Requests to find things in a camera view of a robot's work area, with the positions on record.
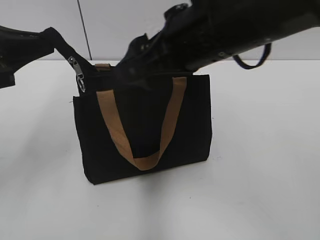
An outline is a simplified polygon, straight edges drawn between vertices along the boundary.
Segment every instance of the white wall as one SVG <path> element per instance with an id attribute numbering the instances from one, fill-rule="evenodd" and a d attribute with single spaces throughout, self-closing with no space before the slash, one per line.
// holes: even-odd
<path id="1" fill-rule="evenodd" d="M 94 60 L 120 60 L 132 39 L 144 33 L 151 37 L 164 24 L 163 13 L 188 0 L 79 0 Z M 0 25 L 40 32 L 58 29 L 84 57 L 89 53 L 77 0 L 1 0 Z M 311 29 L 274 44 L 270 59 L 319 60 L 320 30 Z M 243 54 L 259 59 L 261 50 Z M 46 59 L 62 59 L 53 54 Z"/>

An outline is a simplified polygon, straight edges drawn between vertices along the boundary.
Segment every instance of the metal clasp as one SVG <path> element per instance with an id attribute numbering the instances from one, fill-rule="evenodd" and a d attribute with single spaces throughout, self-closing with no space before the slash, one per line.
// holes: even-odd
<path id="1" fill-rule="evenodd" d="M 85 76 L 81 70 L 80 65 L 78 64 L 78 62 L 76 61 L 76 59 L 73 56 L 68 58 L 68 62 L 72 65 L 72 67 L 75 71 L 76 82 L 78 83 L 79 88 L 81 89 L 81 91 L 83 93 L 85 93 L 86 92 L 86 86 L 85 86 L 85 82 L 84 82 Z"/>

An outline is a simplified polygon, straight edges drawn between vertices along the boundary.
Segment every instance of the black strap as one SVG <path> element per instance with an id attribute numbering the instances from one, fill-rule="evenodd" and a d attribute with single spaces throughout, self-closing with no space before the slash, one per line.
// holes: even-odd
<path id="1" fill-rule="evenodd" d="M 235 55 L 233 56 L 233 59 L 236 61 L 237 64 L 239 64 L 240 67 L 247 69 L 247 70 L 251 70 L 251 69 L 256 69 L 258 67 L 261 67 L 265 61 L 267 60 L 267 58 L 269 57 L 270 53 L 272 50 L 272 43 L 268 43 L 267 45 L 264 46 L 264 51 L 263 51 L 263 55 L 259 61 L 259 63 L 255 66 L 251 66 L 246 64 L 239 55 Z"/>
<path id="2" fill-rule="evenodd" d="M 53 27 L 47 28 L 40 33 L 40 37 L 50 42 L 55 49 L 68 61 L 70 57 L 73 57 L 77 64 L 80 66 L 83 73 L 83 82 L 85 86 L 85 92 L 78 85 L 79 94 L 87 94 L 96 91 L 104 91 L 113 89 L 115 87 L 114 78 L 112 74 L 105 73 L 103 77 L 95 77 L 100 73 L 96 70 L 95 66 L 90 64 L 85 58 L 80 56 L 61 36 L 61 34 Z"/>

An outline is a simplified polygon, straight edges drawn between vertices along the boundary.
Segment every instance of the bag handle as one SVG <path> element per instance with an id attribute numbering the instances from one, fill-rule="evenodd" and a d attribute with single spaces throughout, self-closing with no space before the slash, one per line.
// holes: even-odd
<path id="1" fill-rule="evenodd" d="M 172 94 L 166 108 L 161 128 L 160 149 L 153 155 L 142 158 L 133 157 L 128 137 L 120 119 L 114 91 L 108 90 L 96 92 L 105 125 L 109 130 L 111 139 L 118 152 L 128 162 L 141 171 L 150 170 L 159 163 L 160 158 L 164 154 L 174 136 L 180 108 L 187 88 L 187 78 L 174 77 L 172 78 L 172 81 Z"/>

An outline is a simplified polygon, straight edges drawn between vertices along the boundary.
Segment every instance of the bag strap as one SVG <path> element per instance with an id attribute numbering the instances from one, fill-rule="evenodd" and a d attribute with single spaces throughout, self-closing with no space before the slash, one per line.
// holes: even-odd
<path id="1" fill-rule="evenodd" d="M 111 139 L 118 152 L 128 162 L 141 171 L 150 170 L 158 164 L 174 136 L 180 108 L 187 88 L 187 78 L 175 77 L 172 78 L 172 81 L 172 94 L 166 108 L 161 128 L 160 149 L 153 155 L 142 158 L 133 157 L 128 137 L 120 119 L 114 91 L 98 91 L 96 93 L 105 125 L 109 130 Z"/>
<path id="2" fill-rule="evenodd" d="M 266 60 L 268 59 L 270 53 L 271 53 L 271 50 L 272 50 L 272 43 L 268 43 L 267 45 L 264 46 L 264 51 L 263 51 L 263 55 L 259 61 L 259 63 L 255 66 L 250 66 L 248 64 L 246 64 L 241 58 L 239 55 L 235 55 L 233 56 L 233 59 L 236 61 L 237 64 L 239 64 L 240 67 L 242 67 L 243 69 L 246 69 L 246 70 L 251 70 L 251 69 L 256 69 L 258 67 L 261 67 L 265 62 Z"/>
<path id="3" fill-rule="evenodd" d="M 95 77 L 95 74 L 98 74 L 95 66 L 79 55 L 53 27 L 47 28 L 39 36 L 51 43 L 75 70 L 80 95 L 105 91 L 116 86 L 116 82 L 112 77 L 108 77 L 108 74 L 104 77 Z"/>

